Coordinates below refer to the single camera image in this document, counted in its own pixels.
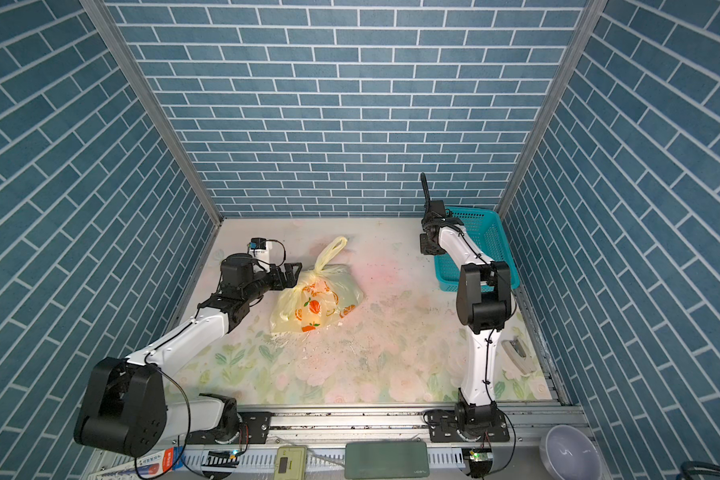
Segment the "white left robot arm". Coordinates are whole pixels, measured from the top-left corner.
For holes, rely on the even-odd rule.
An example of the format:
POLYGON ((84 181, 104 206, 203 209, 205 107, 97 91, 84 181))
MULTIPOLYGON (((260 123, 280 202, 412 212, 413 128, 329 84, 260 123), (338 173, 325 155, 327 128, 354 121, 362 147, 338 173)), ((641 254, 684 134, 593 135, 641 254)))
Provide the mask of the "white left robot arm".
POLYGON ((170 440, 235 443, 242 419, 231 397, 184 395, 168 404, 165 388, 203 349, 232 332, 270 291, 296 285, 299 262, 264 264, 249 253, 228 256, 217 287, 194 317, 124 358, 107 357, 92 369, 73 431, 77 444, 142 457, 170 440))

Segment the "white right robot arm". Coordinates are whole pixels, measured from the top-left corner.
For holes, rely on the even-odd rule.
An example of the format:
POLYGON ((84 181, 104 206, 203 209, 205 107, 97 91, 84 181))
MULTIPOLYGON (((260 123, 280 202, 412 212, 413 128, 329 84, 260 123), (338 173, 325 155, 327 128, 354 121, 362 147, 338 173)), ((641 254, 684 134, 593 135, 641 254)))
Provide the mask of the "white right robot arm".
POLYGON ((505 424, 495 399, 493 373, 501 331, 513 314, 511 269, 484 253, 462 220, 443 201, 431 198, 424 173, 419 179, 424 194, 420 251, 447 255, 459 268, 455 307, 469 331, 466 373, 455 405, 456 431, 467 440, 485 441, 505 424))

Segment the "yellow printed plastic bag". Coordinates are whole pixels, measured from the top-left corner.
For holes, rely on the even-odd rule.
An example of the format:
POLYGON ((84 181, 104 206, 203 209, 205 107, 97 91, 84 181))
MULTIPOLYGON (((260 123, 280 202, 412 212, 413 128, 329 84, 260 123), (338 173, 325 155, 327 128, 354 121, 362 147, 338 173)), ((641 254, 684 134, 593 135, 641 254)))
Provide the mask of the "yellow printed plastic bag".
POLYGON ((363 302, 364 292, 350 268, 333 263, 347 243, 346 237, 336 237, 318 255, 314 267, 300 273, 296 285, 278 296, 270 316, 272 334, 324 329, 338 324, 363 302))

